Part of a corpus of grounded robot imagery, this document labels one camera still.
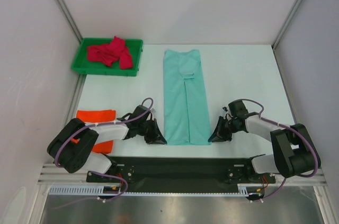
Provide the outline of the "teal t shirt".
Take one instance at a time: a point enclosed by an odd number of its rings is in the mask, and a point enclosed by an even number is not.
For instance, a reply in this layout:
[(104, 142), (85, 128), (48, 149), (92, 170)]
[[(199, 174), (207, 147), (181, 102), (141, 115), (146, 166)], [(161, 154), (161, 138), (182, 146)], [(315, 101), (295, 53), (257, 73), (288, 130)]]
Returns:
[(164, 136), (169, 145), (209, 145), (211, 125), (199, 50), (166, 50)]

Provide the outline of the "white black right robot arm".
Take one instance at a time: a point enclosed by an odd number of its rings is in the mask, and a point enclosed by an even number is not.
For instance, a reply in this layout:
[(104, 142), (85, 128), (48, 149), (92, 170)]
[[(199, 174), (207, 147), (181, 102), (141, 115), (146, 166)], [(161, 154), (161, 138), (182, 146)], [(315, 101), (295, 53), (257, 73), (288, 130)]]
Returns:
[(245, 132), (257, 135), (272, 145), (273, 154), (251, 158), (245, 167), (245, 178), (257, 182), (264, 173), (313, 177), (321, 166), (321, 160), (307, 128), (297, 123), (286, 125), (265, 118), (264, 106), (247, 98), (237, 99), (224, 107), (226, 114), (218, 119), (209, 142), (231, 141), (233, 134)]

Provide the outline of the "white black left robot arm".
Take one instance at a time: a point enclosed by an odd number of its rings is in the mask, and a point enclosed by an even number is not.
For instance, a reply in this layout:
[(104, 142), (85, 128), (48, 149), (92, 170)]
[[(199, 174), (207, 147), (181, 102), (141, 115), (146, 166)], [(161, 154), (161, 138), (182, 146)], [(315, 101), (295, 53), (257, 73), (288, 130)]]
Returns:
[(115, 141), (142, 136), (148, 145), (165, 145), (150, 108), (139, 105), (132, 113), (116, 119), (96, 117), (89, 122), (71, 119), (47, 147), (47, 153), (57, 167), (68, 173), (80, 169), (94, 171), (109, 182), (116, 178), (117, 168), (108, 159)]

